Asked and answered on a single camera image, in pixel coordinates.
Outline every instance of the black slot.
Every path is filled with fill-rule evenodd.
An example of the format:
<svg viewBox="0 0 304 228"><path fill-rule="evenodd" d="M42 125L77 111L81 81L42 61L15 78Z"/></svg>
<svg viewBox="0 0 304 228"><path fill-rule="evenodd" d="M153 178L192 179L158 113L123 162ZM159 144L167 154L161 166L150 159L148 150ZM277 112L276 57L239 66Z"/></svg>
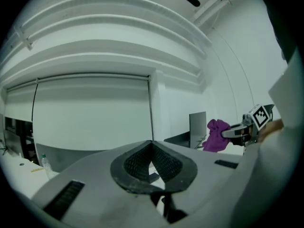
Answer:
<svg viewBox="0 0 304 228"><path fill-rule="evenodd" d="M62 191L44 208L44 211L50 216L61 220L84 185L84 183L74 180L69 182L62 189Z"/></svg>
<svg viewBox="0 0 304 228"><path fill-rule="evenodd" d="M233 163L233 162L229 162L229 161L217 160L214 163L218 164L218 165L226 166L229 168L233 168L233 169L236 169L238 167L238 163Z"/></svg>

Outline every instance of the plastic bottle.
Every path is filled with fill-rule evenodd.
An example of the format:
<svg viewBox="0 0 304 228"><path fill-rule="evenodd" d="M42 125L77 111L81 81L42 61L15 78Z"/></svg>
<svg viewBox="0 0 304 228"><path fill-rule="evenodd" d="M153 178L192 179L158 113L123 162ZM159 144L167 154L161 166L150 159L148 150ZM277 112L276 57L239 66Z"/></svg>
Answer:
<svg viewBox="0 0 304 228"><path fill-rule="evenodd" d="M47 177L49 180L51 180L53 177L54 177L54 173L53 173L53 170L52 170L52 167L51 167L51 164L49 163L48 159L46 158L46 155L45 154L42 154L42 165L43 165L43 168L46 170L47 172Z"/></svg>

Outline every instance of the roller blind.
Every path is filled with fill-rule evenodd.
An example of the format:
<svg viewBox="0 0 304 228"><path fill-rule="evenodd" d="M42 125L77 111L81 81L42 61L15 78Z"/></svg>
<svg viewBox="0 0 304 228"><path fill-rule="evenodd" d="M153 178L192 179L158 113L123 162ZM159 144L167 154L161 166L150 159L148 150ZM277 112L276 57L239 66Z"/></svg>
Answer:
<svg viewBox="0 0 304 228"><path fill-rule="evenodd" d="M36 86L30 85L8 92L5 103L5 116L31 122Z"/></svg>
<svg viewBox="0 0 304 228"><path fill-rule="evenodd" d="M152 139L148 82L74 78L40 83L35 143L69 150L107 150Z"/></svg>

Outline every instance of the purple cloth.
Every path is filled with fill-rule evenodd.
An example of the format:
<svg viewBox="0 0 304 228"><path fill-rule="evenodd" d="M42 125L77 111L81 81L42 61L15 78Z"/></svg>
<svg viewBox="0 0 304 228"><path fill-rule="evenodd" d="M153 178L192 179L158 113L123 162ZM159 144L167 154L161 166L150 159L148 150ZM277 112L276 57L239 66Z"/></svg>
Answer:
<svg viewBox="0 0 304 228"><path fill-rule="evenodd" d="M222 120L212 119L207 127L210 129L209 137L207 141L203 142L202 146L204 151L218 152L226 149L230 139L225 139L222 137L222 131L229 130L231 127L228 123Z"/></svg>

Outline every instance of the black vent grille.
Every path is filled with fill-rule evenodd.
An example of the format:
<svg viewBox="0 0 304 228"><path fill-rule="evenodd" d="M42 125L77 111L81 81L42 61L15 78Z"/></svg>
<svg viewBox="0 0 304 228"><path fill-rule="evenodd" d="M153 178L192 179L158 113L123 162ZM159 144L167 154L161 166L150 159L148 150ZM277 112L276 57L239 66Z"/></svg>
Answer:
<svg viewBox="0 0 304 228"><path fill-rule="evenodd" d="M62 191L44 208L44 211L50 216L61 220L84 185L84 183L75 180L69 182L62 189Z"/></svg>
<svg viewBox="0 0 304 228"><path fill-rule="evenodd" d="M151 163L151 148L146 146L135 154L131 155L124 162L124 168L129 175L149 182L149 165Z"/></svg>
<svg viewBox="0 0 304 228"><path fill-rule="evenodd" d="M233 169L236 169L238 167L238 163L233 163L233 162L229 162L229 161L217 160L214 163L218 164L218 165L226 166L229 168L233 168Z"/></svg>
<svg viewBox="0 0 304 228"><path fill-rule="evenodd" d="M182 162L161 148L153 147L152 162L164 182L168 182L180 173Z"/></svg>

